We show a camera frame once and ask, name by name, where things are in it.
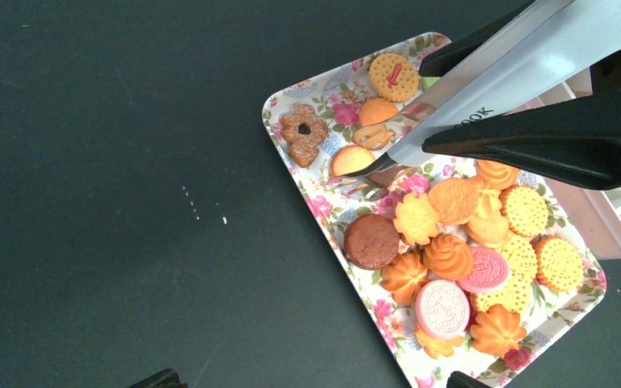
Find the metal tongs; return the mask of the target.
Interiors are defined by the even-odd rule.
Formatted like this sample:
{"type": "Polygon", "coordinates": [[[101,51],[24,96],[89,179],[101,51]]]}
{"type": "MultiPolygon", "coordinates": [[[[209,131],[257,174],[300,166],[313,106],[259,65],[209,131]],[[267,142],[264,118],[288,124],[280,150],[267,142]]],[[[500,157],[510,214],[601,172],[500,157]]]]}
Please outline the metal tongs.
{"type": "Polygon", "coordinates": [[[497,116],[621,89],[621,1],[533,1],[403,111],[409,134],[356,179],[389,184],[423,142],[497,116]]]}

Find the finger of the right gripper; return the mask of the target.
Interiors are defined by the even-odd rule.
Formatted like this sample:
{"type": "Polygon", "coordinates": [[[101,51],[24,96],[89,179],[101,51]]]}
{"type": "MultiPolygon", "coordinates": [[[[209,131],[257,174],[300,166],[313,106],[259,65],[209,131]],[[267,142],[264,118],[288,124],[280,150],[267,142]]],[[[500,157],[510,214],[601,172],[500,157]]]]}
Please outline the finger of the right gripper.
{"type": "Polygon", "coordinates": [[[501,162],[579,188],[619,188],[621,89],[451,129],[422,149],[501,162]]]}
{"type": "Polygon", "coordinates": [[[471,55],[480,45],[499,32],[505,25],[513,21],[532,3],[532,0],[525,1],[519,7],[479,28],[475,32],[468,34],[461,40],[454,41],[438,49],[434,53],[429,54],[420,64],[419,75],[422,77],[444,76],[458,63],[471,55]]]}

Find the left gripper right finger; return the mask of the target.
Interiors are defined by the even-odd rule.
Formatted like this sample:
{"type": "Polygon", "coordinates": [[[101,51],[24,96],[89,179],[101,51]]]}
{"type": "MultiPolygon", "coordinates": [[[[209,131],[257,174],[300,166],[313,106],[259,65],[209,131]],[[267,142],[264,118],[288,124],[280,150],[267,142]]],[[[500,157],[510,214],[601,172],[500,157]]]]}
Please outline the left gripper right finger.
{"type": "Polygon", "coordinates": [[[454,371],[446,381],[446,388],[490,388],[490,386],[463,372],[454,371]]]}

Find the floral cookie tray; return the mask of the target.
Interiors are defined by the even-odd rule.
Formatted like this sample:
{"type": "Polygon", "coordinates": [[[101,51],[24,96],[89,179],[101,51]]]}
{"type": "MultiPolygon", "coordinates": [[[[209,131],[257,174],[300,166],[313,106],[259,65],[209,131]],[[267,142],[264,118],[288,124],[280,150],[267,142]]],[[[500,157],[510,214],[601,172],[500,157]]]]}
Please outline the floral cookie tray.
{"type": "Polygon", "coordinates": [[[502,387],[584,318],[604,297],[606,277],[547,182],[532,173],[469,158],[428,157],[380,188],[329,181],[366,167],[409,132],[391,102],[370,85],[372,61],[384,53],[422,60],[448,43],[428,32],[341,65],[272,94],[262,120],[298,190],[340,265],[413,387],[444,387],[454,371],[502,387]],[[326,121],[327,138],[308,168],[289,155],[281,117],[309,104],[326,121]],[[344,233],[360,216],[391,219],[399,232],[397,256],[368,270],[344,255],[344,233]],[[511,276],[502,289],[468,293],[470,318],[462,335],[436,339],[420,328],[416,298],[432,280],[424,247],[452,234],[469,247],[492,248],[511,276]]]}

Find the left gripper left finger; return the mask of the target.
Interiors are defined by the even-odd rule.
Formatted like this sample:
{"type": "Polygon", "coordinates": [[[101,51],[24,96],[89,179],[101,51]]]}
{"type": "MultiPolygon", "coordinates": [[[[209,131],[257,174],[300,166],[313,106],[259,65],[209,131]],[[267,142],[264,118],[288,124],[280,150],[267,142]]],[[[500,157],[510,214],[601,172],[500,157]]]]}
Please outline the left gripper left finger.
{"type": "Polygon", "coordinates": [[[188,388],[188,383],[182,382],[174,369],[163,369],[129,388],[188,388]]]}

